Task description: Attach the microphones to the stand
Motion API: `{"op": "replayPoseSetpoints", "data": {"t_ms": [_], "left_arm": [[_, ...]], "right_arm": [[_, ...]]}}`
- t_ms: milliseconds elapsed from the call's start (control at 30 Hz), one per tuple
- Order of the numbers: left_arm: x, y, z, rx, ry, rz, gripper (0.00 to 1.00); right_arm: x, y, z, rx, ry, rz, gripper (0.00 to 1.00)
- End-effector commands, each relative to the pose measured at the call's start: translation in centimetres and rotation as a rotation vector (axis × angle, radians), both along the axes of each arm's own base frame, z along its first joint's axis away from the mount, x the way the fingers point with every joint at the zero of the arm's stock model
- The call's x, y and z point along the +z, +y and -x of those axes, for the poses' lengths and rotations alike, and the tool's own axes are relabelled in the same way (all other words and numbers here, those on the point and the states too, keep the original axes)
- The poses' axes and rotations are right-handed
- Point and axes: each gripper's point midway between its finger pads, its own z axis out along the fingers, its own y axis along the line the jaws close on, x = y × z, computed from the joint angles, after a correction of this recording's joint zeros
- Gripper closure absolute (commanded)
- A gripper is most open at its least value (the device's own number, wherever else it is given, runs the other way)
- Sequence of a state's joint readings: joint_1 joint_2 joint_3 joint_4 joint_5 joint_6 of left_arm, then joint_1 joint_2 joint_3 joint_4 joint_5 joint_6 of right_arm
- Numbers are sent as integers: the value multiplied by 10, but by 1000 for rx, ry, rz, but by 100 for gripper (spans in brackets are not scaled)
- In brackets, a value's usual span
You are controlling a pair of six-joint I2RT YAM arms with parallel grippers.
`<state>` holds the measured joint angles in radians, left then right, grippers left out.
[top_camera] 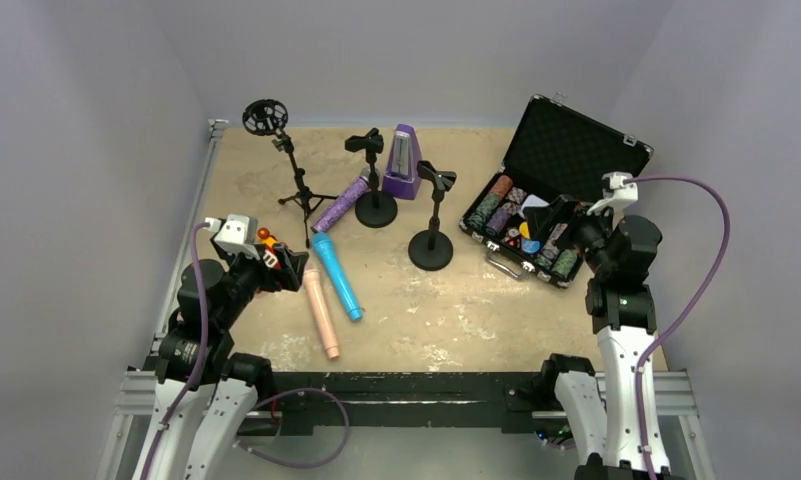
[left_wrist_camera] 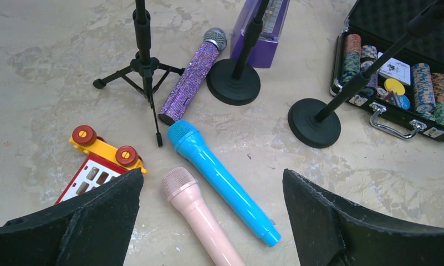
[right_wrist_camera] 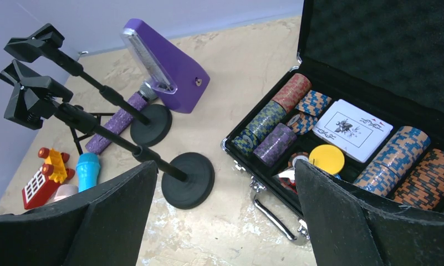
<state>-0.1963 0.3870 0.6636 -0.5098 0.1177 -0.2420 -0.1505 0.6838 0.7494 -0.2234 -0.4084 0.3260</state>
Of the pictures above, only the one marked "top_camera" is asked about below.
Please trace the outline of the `pink microphone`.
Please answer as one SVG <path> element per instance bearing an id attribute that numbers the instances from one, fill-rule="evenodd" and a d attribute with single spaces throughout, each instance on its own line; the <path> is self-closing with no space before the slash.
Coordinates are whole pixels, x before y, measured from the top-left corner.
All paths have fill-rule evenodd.
<path id="1" fill-rule="evenodd" d="M 341 355 L 340 347 L 323 290 L 321 272 L 312 260 L 308 260 L 306 263 L 303 284 L 326 356 L 329 360 L 336 360 Z"/>

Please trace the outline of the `blue microphone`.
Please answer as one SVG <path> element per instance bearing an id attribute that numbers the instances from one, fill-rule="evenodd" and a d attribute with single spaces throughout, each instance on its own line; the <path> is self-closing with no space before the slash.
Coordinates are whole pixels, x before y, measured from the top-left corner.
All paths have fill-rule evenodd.
<path id="1" fill-rule="evenodd" d="M 348 317 L 352 322 L 359 322 L 364 316 L 364 311 L 337 257 L 332 239 L 325 232 L 317 232 L 312 237 L 312 248 L 328 273 Z"/>

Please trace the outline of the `black round-base stand front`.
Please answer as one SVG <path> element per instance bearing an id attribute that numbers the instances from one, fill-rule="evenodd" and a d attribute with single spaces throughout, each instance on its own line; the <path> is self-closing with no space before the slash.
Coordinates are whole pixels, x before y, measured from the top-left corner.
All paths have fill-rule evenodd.
<path id="1" fill-rule="evenodd" d="M 457 174 L 454 171 L 438 170 L 431 162 L 421 160 L 417 164 L 417 173 L 421 179 L 433 184 L 433 213 L 428 228 L 415 234 L 408 245 L 411 262 L 425 271 L 438 271 L 445 268 L 453 258 L 453 244 L 450 238 L 440 231 L 440 205 L 455 184 Z"/>

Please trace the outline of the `black round-base stand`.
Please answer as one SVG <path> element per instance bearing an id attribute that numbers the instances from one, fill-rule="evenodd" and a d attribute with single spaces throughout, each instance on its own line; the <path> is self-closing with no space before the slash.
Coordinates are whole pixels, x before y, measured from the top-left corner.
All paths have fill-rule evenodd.
<path id="1" fill-rule="evenodd" d="M 356 201 L 355 215 L 359 222 L 369 228 L 383 228 L 391 224 L 397 217 L 396 200 L 380 189 L 380 176 L 376 169 L 377 156 L 383 152 L 384 140 L 378 128 L 371 128 L 364 135 L 352 135 L 344 142 L 348 152 L 365 152 L 365 160 L 369 166 L 368 190 Z"/>
<path id="2" fill-rule="evenodd" d="M 408 245 L 411 262 L 425 271 L 438 271 L 445 268 L 453 258 L 453 244 L 450 238 L 440 231 L 440 205 L 455 184 L 457 174 L 454 171 L 438 170 L 431 162 L 421 160 L 417 164 L 417 173 L 421 179 L 433 184 L 433 213 L 428 228 L 415 234 Z"/>

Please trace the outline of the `purple glitter microphone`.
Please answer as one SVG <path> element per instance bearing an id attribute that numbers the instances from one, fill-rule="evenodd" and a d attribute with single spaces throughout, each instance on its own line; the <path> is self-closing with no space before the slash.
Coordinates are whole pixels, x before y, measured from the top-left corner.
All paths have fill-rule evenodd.
<path id="1" fill-rule="evenodd" d="M 362 174 L 356 177 L 312 224 L 311 230 L 314 233 L 328 232 L 369 190 L 367 176 Z"/>

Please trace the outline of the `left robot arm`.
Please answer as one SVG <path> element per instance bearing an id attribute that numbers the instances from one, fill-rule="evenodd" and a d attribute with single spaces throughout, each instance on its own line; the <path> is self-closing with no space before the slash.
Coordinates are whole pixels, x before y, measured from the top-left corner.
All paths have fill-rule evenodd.
<path id="1" fill-rule="evenodd" d="M 268 359 L 236 353 L 230 330 L 262 292 L 296 292 L 309 258 L 283 244 L 196 253 L 154 366 L 153 410 L 135 479 L 207 479 L 246 414 L 275 393 Z"/>

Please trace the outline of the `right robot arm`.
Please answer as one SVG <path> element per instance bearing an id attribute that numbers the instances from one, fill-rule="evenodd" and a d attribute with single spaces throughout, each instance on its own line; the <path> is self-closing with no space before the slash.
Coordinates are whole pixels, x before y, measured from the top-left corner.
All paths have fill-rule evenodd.
<path id="1" fill-rule="evenodd" d="M 554 240 L 593 273 L 586 311 L 604 363 L 597 379 L 588 359 L 551 355 L 542 365 L 545 394 L 564 409 L 580 464 L 577 479 L 672 479 L 655 405 L 652 344 L 656 309 L 646 279 L 663 236 L 650 220 L 613 220 L 568 197 L 527 207 L 533 240 Z"/>

